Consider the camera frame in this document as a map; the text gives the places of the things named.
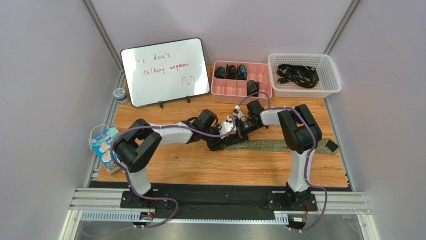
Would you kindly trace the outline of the green patterned tie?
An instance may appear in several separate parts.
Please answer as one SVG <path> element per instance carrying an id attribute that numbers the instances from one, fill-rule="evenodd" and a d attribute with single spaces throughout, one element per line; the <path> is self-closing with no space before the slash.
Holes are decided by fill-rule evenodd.
<path id="1" fill-rule="evenodd" d="M 317 143 L 316 154 L 336 155 L 340 146 L 330 138 Z M 224 151 L 252 151 L 252 152 L 291 152 L 284 139 L 249 140 L 242 143 L 225 146 Z"/>

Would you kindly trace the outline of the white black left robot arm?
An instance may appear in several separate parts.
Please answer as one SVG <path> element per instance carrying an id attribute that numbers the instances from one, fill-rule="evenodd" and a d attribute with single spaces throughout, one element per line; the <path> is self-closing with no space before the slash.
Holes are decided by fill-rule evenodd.
<path id="1" fill-rule="evenodd" d="M 159 147 L 205 141 L 212 148 L 236 133 L 237 119 L 234 116 L 219 123 L 218 117 L 208 109 L 198 117 L 177 124 L 156 125 L 139 119 L 113 140 L 109 154 L 111 160 L 124 171 L 130 190 L 136 196 L 148 199 L 146 194 L 152 185 L 147 166 Z"/>

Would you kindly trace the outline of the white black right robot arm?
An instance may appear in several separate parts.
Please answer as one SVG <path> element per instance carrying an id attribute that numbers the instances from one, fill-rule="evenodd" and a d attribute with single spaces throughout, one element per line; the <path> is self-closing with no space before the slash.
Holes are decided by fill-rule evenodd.
<path id="1" fill-rule="evenodd" d="M 248 117 L 237 118 L 237 129 L 245 138 L 261 128 L 280 126 L 284 141 L 291 150 L 290 177 L 286 183 L 286 200 L 301 204 L 312 195 L 310 183 L 313 156 L 322 139 L 322 131 L 307 105 L 264 109 L 258 100 L 247 104 Z"/>

